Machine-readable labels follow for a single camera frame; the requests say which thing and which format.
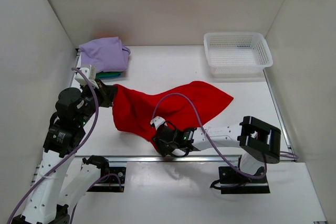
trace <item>folded purple towel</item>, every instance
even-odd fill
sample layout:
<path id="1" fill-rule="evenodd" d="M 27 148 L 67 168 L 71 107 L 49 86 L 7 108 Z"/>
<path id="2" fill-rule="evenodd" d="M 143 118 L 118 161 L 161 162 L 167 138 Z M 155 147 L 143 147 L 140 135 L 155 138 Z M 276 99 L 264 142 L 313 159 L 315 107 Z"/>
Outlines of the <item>folded purple towel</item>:
<path id="1" fill-rule="evenodd" d="M 96 66 L 97 73 L 125 71 L 131 53 L 118 37 L 95 39 L 80 45 L 79 49 L 81 63 Z"/>

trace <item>black mounting bracket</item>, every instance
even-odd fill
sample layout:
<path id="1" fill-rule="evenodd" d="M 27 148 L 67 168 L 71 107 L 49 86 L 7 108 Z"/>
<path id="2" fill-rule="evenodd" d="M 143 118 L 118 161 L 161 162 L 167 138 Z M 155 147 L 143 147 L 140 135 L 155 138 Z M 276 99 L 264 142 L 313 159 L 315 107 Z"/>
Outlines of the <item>black mounting bracket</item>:
<path id="1" fill-rule="evenodd" d="M 229 166 L 220 166 L 219 183 L 221 194 L 268 194 L 270 193 L 267 177 L 261 179 L 248 179 L 238 174 Z M 256 176 L 261 175 L 264 168 L 261 167 Z"/>

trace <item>white plastic basket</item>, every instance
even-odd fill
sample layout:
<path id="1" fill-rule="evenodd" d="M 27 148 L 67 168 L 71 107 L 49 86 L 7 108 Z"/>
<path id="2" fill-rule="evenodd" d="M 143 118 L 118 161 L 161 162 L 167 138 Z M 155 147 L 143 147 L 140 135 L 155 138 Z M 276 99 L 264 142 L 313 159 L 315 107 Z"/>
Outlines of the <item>white plastic basket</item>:
<path id="1" fill-rule="evenodd" d="M 267 42 L 260 33 L 207 33 L 204 48 L 215 76 L 258 73 L 273 64 Z"/>

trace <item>white backdrop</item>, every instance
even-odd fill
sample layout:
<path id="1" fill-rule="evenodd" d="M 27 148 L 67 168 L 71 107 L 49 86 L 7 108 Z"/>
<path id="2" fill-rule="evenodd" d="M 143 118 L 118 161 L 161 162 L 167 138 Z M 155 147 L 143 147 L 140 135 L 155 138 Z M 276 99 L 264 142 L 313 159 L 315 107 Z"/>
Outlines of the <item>white backdrop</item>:
<path id="1" fill-rule="evenodd" d="M 120 36 L 129 46 L 202 45 L 209 31 L 264 36 L 284 0 L 49 0 L 75 46 Z"/>
<path id="2" fill-rule="evenodd" d="M 336 223 L 335 13 L 336 0 L 286 0 L 266 37 L 267 72 L 328 223 Z"/>
<path id="3" fill-rule="evenodd" d="M 75 54 L 47 0 L 0 0 L 0 223 L 30 187 Z"/>

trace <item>red cloth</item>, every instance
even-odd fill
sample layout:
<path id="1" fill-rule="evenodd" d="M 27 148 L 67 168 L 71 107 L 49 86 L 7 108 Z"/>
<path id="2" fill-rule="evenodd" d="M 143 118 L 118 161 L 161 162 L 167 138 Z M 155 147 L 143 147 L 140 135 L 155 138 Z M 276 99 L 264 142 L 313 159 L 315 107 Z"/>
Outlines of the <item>red cloth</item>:
<path id="1" fill-rule="evenodd" d="M 113 120 L 119 131 L 134 133 L 151 141 L 155 128 L 150 126 L 152 114 L 161 98 L 170 93 L 181 93 L 195 105 L 202 124 L 221 113 L 233 100 L 233 97 L 218 88 L 202 81 L 176 87 L 166 92 L 149 95 L 118 85 L 113 101 Z M 161 116 L 172 122 L 179 130 L 187 127 L 199 127 L 193 108 L 182 96 L 172 95 L 160 103 L 155 116 Z"/>

